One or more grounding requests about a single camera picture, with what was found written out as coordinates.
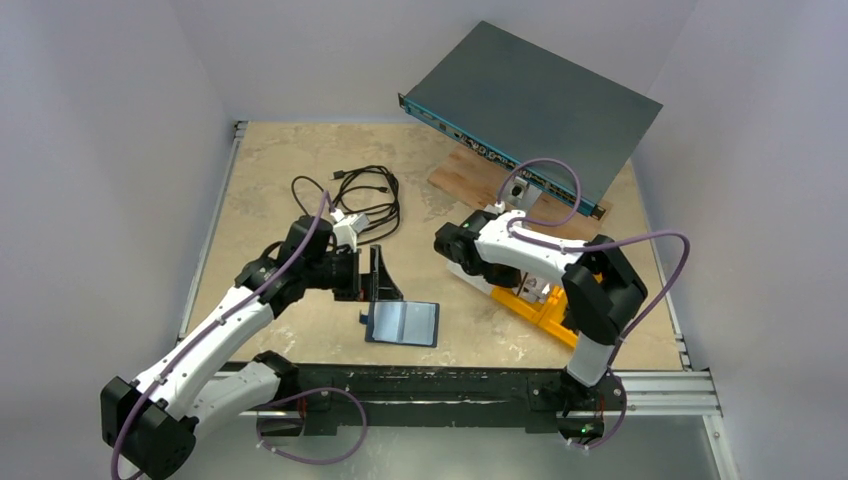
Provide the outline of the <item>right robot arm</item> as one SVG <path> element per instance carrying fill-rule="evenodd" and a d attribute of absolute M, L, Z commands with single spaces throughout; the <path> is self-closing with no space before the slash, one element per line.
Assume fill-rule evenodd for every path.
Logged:
<path fill-rule="evenodd" d="M 476 210 L 459 224 L 441 226 L 433 247 L 465 275 L 494 286 L 514 288 L 529 274 L 560 287 L 564 317 L 577 329 L 565 373 L 593 387 L 608 371 L 620 335 L 647 298 L 647 287 L 610 238 L 556 238 L 528 228 L 528 222 L 521 210 Z"/>

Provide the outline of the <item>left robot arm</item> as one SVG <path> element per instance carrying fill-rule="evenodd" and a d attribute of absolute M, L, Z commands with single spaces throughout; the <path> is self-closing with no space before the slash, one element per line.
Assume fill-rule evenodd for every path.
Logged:
<path fill-rule="evenodd" d="M 269 245 L 236 276 L 221 301 L 183 341 L 132 380 L 119 376 L 100 393 L 101 431 L 111 447 L 110 475 L 124 464 L 132 478 L 167 479 L 186 462 L 201 436 L 253 407 L 293 407 L 305 415 L 309 398 L 334 387 L 303 389 L 300 370 L 283 356 L 258 354 L 234 376 L 214 375 L 251 337 L 309 290 L 341 302 L 397 301 L 403 295 L 388 274 L 379 247 L 359 269 L 358 221 L 303 215 L 286 237 Z"/>

